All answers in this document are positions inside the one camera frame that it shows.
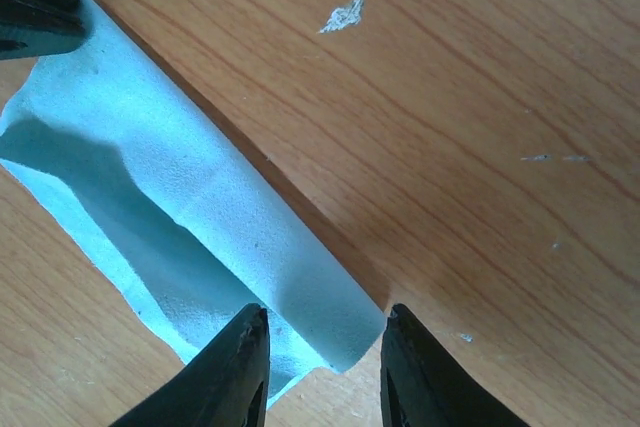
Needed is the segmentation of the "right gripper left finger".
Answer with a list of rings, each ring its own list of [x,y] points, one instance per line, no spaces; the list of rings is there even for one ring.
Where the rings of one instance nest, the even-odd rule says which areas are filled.
[[[174,378],[115,426],[262,426],[270,372],[267,310],[252,303]]]

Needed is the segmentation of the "light blue cleaning cloth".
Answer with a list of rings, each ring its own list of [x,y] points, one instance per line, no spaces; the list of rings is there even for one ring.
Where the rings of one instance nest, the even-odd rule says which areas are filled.
[[[352,368],[374,301],[225,134],[94,0],[1,115],[1,163],[183,362],[247,304],[268,313],[268,399]]]

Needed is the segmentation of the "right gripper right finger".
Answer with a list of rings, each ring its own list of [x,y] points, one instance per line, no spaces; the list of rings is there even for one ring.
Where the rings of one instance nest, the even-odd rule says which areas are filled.
[[[391,308],[381,345],[385,426],[525,426],[482,387],[404,304]]]

